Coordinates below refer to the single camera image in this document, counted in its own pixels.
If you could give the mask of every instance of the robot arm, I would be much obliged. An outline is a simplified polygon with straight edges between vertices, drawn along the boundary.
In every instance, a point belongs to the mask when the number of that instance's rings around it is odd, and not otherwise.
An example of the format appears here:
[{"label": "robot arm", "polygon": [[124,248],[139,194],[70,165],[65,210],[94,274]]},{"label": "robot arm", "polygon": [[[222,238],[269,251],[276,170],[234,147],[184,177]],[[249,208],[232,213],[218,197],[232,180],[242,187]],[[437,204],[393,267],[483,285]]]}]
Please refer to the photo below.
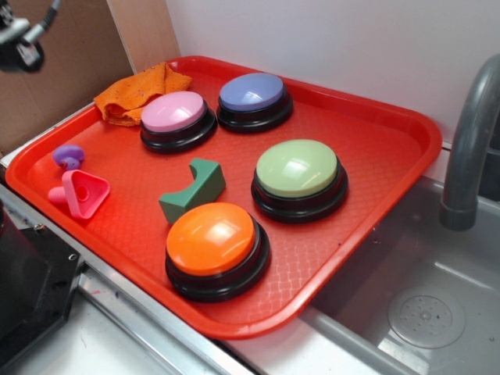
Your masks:
[{"label": "robot arm", "polygon": [[38,38],[52,24],[60,0],[55,0],[47,15],[34,27],[25,18],[16,18],[7,0],[0,0],[0,70],[33,73],[41,69],[44,52]]}]

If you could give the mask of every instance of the button top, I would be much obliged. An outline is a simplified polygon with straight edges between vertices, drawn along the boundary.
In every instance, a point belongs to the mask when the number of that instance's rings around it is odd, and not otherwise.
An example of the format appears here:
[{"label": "button top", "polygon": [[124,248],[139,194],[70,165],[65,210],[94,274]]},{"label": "button top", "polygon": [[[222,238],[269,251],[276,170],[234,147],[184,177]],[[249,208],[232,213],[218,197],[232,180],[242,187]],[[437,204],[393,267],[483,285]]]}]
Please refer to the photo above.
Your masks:
[{"label": "button top", "polygon": [[145,128],[157,133],[184,129],[205,112],[205,103],[200,94],[178,91],[162,95],[142,111],[141,120]]},{"label": "button top", "polygon": [[170,229],[166,250],[173,264],[194,276],[215,276],[240,264],[253,249],[250,215],[231,203],[200,205]]},{"label": "button top", "polygon": [[226,83],[220,90],[220,101],[232,111],[250,112],[269,107],[283,93],[284,85],[279,77],[268,73],[250,73]]},{"label": "button top", "polygon": [[274,145],[257,162],[262,187],[282,198],[303,198],[326,188],[337,174],[337,156],[324,143],[295,139]]}]

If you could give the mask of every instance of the sink drain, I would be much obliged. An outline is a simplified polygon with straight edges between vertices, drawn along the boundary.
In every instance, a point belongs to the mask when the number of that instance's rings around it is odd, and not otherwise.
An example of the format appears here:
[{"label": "sink drain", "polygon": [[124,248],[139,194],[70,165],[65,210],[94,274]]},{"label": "sink drain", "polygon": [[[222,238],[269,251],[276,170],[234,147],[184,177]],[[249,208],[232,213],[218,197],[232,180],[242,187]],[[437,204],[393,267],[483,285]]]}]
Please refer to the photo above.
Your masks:
[{"label": "sink drain", "polygon": [[388,318],[401,339],[427,349],[450,345],[466,325],[460,304],[432,287],[413,287],[396,295],[389,305]]}]

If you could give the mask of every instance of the white wall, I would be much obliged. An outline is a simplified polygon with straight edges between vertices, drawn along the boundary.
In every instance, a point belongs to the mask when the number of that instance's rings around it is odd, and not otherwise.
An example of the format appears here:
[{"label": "white wall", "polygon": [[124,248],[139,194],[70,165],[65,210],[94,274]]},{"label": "white wall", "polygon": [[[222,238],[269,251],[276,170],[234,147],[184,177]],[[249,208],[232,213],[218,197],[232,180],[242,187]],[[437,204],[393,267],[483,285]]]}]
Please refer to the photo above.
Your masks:
[{"label": "white wall", "polygon": [[499,0],[166,0],[181,55],[205,55],[414,109],[452,141]]}]

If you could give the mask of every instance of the stainless steel sink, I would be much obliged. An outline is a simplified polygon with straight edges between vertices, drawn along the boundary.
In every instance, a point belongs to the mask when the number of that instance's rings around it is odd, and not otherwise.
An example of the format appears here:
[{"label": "stainless steel sink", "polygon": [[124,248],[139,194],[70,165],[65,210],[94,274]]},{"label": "stainless steel sink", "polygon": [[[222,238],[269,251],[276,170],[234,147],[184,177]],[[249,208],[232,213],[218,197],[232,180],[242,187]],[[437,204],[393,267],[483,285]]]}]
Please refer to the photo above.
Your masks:
[{"label": "stainless steel sink", "polygon": [[342,325],[410,373],[498,373],[500,208],[480,198],[473,229],[447,230],[438,221],[441,193],[423,177],[311,306],[322,313],[322,331],[338,336]]}]

